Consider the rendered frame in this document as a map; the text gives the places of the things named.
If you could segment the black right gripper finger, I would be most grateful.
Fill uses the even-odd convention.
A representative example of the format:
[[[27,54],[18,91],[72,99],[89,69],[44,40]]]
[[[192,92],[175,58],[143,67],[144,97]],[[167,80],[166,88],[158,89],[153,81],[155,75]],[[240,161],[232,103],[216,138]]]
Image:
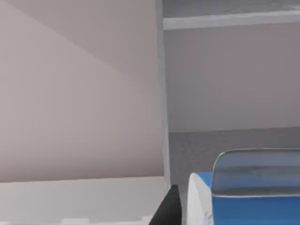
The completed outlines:
[[[171,185],[148,225],[182,225],[182,206],[177,185]]]

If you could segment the grey cabinet shelf board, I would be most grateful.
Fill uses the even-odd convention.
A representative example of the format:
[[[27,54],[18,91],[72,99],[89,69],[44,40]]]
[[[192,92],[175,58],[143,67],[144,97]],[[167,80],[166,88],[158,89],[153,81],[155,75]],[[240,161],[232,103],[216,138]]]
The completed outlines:
[[[174,17],[165,18],[163,25],[164,30],[182,30],[296,22],[300,22],[300,10]]]

